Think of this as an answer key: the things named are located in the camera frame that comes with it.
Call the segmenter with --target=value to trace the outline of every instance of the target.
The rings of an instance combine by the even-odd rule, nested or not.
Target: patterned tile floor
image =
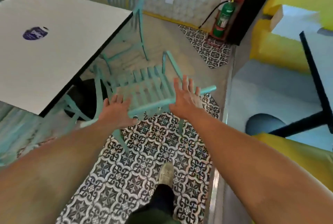
[[[206,43],[206,32],[183,25],[178,25],[178,27],[191,42],[192,46],[198,51],[208,67],[214,69],[228,63],[231,45],[210,39],[213,44],[220,46],[220,48],[216,48]]]
[[[203,95],[202,102],[218,118],[220,109],[211,95]],[[178,121],[171,113],[163,113],[123,130],[128,155],[110,137],[90,175],[56,223],[124,223],[131,212],[149,202],[158,184],[160,167],[167,161],[175,169],[175,214],[181,223],[202,223],[211,160],[188,122],[179,140]]]

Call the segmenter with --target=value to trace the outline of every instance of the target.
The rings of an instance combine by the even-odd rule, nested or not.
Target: white table
[[[315,32],[302,32],[300,38],[322,111],[270,132],[281,137],[288,137],[322,125],[327,125],[333,133],[333,37]]]
[[[132,15],[88,0],[0,2],[0,100],[45,116]]]

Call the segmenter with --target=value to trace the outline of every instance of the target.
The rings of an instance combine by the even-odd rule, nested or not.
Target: yellow seat
[[[270,20],[258,20],[251,43],[251,59],[310,74],[302,43],[271,33]]]
[[[270,134],[254,136],[306,169],[333,192],[333,153]]]

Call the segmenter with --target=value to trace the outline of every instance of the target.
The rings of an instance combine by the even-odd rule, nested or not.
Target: forearm
[[[54,223],[112,131],[97,122],[31,151],[3,170],[2,220],[6,216],[8,223]]]
[[[257,223],[293,218],[308,221],[311,214],[324,218],[327,206],[332,207],[332,193],[273,148],[203,110],[197,110],[189,122],[203,139],[219,173]],[[320,207],[313,205],[316,199],[320,199]],[[306,213],[298,215],[299,208]]]

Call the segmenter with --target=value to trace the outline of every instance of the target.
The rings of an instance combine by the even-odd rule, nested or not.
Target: black table edge
[[[324,115],[327,119],[328,128],[330,129],[330,132],[333,133],[333,126],[332,126],[333,125],[333,113],[332,113],[332,109],[331,109],[330,103],[328,101],[327,95],[325,93],[323,83],[320,79],[320,76],[319,76],[316,64],[314,62],[310,47],[306,40],[304,31],[301,32],[299,36],[301,38],[306,60],[310,67],[312,78],[313,78],[314,84],[316,86],[316,90],[317,90],[317,93],[319,96],[321,106],[323,108]]]
[[[123,23],[111,34],[111,36],[102,44],[102,46],[94,53],[94,55],[82,66],[82,68],[73,76],[73,78],[62,88],[62,90],[52,99],[52,101],[44,108],[44,110],[39,114],[41,117],[45,117],[48,112],[55,106],[56,103],[65,95],[70,87],[75,82],[76,78],[79,78],[82,73],[89,68],[91,63],[98,57],[98,55],[105,49],[105,47],[110,43],[110,41],[119,33],[119,31],[127,24],[127,22],[132,18],[133,12],[123,21]]]

